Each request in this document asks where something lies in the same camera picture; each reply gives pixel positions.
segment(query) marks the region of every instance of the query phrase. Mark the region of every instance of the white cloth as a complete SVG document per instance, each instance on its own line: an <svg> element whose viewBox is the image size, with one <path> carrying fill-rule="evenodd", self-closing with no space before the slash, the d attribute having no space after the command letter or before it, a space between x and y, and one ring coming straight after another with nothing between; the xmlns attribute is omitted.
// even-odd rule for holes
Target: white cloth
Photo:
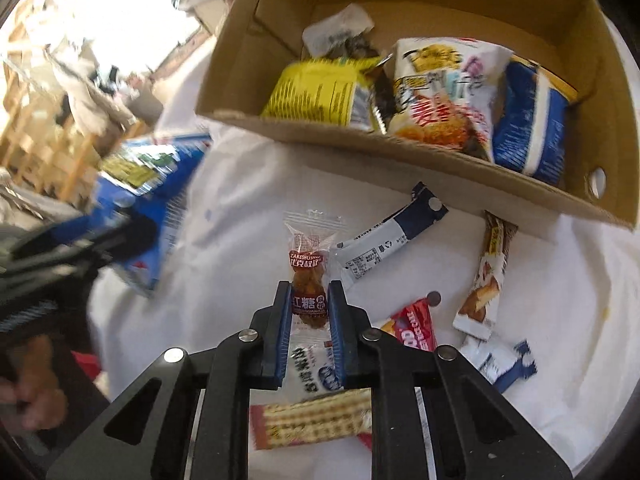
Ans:
<svg viewBox="0 0 640 480"><path fill-rule="evenodd" d="M194 71L185 95L195 96L203 73ZM188 108L178 96L174 102L193 121L193 101ZM518 224L496 332L511 342L526 338L539 371L506 397L574 471L598 448L640 377L637 235L433 171L213 129L214 147L191 184L155 296L137 296L110 270L94 286L90 319L113 396L166 348L215 346L271 304L278 280L290 278L284 211L340 215L352 235L404 205L421 179L450 212L348 290L349 302L376 321L437 290L436 338L458 346L463 335L451 323L477 271L481 211ZM347 439L251 453L250 470L256 479L365 479L370 453Z"/></svg>

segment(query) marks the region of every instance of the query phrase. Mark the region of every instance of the brown cardboard box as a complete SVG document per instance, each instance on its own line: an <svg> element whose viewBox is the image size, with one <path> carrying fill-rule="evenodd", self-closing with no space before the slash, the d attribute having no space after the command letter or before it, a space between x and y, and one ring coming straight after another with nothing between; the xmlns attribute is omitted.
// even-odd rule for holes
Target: brown cardboard box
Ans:
<svg viewBox="0 0 640 480"><path fill-rule="evenodd" d="M260 118L280 73L305 55L303 29L361 4L372 44L456 36L503 44L578 90L568 121L564 190L482 160L330 124ZM595 0L235 0L211 58L197 113L283 142L384 156L506 191L550 209L606 222L638 223L638 134L626 76ZM602 168L598 199L590 175Z"/></svg>

